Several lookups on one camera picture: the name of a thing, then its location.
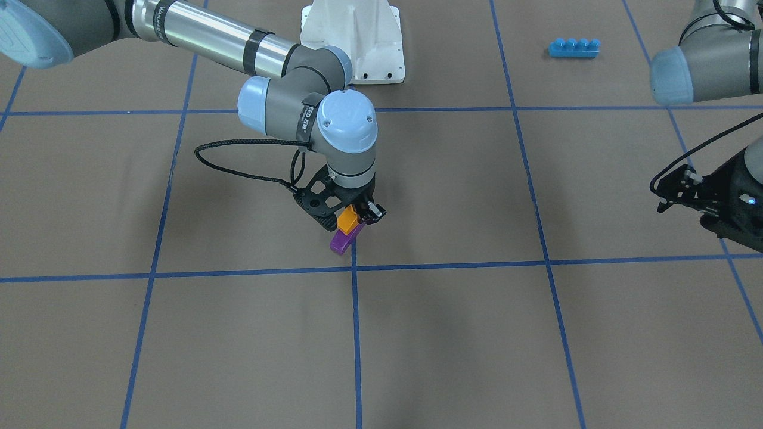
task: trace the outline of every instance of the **blue toy brick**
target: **blue toy brick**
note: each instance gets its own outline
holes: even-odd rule
[[[549,55],[568,58],[596,58],[596,55],[599,54],[600,46],[601,42],[598,39],[593,39],[589,42],[586,39],[569,39],[565,41],[559,38],[549,45]]]

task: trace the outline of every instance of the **blue joint cap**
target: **blue joint cap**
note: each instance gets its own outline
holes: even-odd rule
[[[660,105],[685,105],[694,102],[694,84],[689,64],[680,47],[655,55],[649,73],[652,97]]]
[[[326,141],[344,153],[362,153],[378,136],[376,112],[358,91],[334,91],[318,106],[316,125]]]
[[[238,114],[241,123],[261,134],[265,132],[265,101],[270,78],[250,77],[239,93]]]
[[[599,54],[601,42],[593,39],[556,39],[549,45],[549,55],[568,58],[596,58]]]
[[[74,60],[59,31],[19,0],[0,0],[0,52],[35,69],[49,69]]]
[[[321,49],[328,50],[336,55],[336,58],[342,63],[342,68],[344,69],[344,86],[347,87],[349,81],[353,79],[353,62],[349,59],[349,56],[347,56],[343,50],[335,46],[322,47]]]

